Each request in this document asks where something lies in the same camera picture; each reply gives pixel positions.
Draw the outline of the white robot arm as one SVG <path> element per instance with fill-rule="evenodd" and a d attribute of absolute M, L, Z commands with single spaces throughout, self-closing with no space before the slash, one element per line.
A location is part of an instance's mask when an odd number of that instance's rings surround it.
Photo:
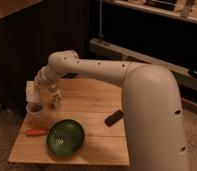
<path fill-rule="evenodd" d="M 80 59 L 73 50 L 54 52 L 36 75 L 43 86 L 67 73 L 121 88 L 129 171 L 190 171 L 181 97 L 172 72 L 160 65 Z"/>

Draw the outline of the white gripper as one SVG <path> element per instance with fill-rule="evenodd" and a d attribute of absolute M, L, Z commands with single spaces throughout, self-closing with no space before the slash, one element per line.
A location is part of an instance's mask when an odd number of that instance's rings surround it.
<path fill-rule="evenodd" d="M 59 95 L 59 89 L 55 82 L 50 81 L 45 76 L 39 75 L 35 77 L 35 83 L 40 88 L 46 88 L 51 98 L 51 103 L 54 108 L 58 108 L 62 106 L 62 96 Z M 44 101 L 42 97 L 40 96 L 40 92 L 35 90 L 33 92 L 33 103 L 43 105 Z"/>

